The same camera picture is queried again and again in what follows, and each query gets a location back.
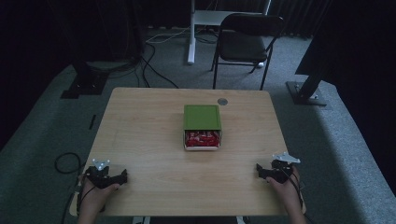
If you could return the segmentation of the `person's right hand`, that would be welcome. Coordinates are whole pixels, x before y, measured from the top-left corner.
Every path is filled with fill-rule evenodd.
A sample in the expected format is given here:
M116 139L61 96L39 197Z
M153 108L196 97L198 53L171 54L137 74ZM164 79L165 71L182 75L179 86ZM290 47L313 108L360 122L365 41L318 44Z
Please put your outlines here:
M296 167L293 168L293 174L290 176L290 180L283 184L278 183L272 177L266 178L266 181L275 190L287 212L297 209L302 211L299 192L296 189L298 187L299 178L300 176Z

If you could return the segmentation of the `person's left hand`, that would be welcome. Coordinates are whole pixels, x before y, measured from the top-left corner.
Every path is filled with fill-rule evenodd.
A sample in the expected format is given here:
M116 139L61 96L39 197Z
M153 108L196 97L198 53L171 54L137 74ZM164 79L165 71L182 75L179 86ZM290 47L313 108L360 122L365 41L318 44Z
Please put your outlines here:
M89 179L85 179L82 186L82 201L78 217L85 219L94 219L106 204L109 196L120 187L119 184L113 184L99 189Z

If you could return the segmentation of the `black folding chair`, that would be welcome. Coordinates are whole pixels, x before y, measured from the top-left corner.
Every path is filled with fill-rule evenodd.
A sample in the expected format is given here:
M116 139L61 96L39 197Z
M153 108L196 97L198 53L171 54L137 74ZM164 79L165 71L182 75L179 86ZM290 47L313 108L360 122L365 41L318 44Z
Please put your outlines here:
M284 29L284 20L279 16L232 13L219 26L219 36L212 60L213 88L217 85L219 60L224 65L251 66L252 74L260 63L265 64L260 90L267 76L274 44Z

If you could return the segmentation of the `black stand base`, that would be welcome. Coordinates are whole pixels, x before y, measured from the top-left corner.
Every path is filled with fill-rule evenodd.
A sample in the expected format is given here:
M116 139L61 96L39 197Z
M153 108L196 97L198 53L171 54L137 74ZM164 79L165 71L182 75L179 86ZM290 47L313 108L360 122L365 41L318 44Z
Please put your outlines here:
M299 65L296 75L308 75L305 82L288 81L286 83L290 96L296 105L317 105L326 106L327 103L318 90L320 81L327 74L326 64L314 64L308 66Z
M80 95L101 95L109 73L92 70L85 62L72 62L76 76L62 99L77 99Z

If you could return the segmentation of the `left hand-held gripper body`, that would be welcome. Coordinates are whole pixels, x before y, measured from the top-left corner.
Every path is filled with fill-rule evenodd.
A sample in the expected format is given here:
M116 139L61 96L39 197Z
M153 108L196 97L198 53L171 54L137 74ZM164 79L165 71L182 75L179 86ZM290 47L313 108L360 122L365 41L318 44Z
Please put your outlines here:
M105 189L113 184L121 184L121 176L111 177L109 161L92 160L92 166L85 171L85 176L99 189Z

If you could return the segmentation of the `row of red packets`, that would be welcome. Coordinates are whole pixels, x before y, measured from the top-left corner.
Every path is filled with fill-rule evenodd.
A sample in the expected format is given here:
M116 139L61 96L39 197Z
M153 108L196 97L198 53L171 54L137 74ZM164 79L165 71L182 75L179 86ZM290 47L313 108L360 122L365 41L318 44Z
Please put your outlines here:
M220 136L218 131L186 131L187 147L218 147Z

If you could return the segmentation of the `tray of red packets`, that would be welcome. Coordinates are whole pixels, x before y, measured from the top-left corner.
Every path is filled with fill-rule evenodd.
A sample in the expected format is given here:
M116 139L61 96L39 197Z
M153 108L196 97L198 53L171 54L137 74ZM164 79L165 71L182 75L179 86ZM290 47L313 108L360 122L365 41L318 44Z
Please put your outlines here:
M221 142L221 132L220 131L218 131L218 132L219 132L220 142ZM185 145L185 133L186 132L184 132L184 148L186 150L217 150L219 148L219 146L220 146L220 142L219 142L219 146L218 147L187 147Z

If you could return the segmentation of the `green box lid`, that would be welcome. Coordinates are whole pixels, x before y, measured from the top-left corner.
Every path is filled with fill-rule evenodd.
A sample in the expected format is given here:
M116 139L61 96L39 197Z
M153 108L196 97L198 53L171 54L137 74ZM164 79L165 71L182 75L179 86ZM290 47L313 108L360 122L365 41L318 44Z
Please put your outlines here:
M218 131L221 129L217 105L185 105L184 129L186 131Z

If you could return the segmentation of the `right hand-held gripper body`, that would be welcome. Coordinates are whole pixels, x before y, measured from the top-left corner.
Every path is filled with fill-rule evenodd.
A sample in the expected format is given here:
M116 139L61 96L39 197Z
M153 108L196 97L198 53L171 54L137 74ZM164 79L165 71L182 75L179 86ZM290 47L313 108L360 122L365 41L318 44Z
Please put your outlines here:
M278 183L285 183L292 175L292 165L300 163L301 160L291 156L288 152L275 154L271 162L270 176Z

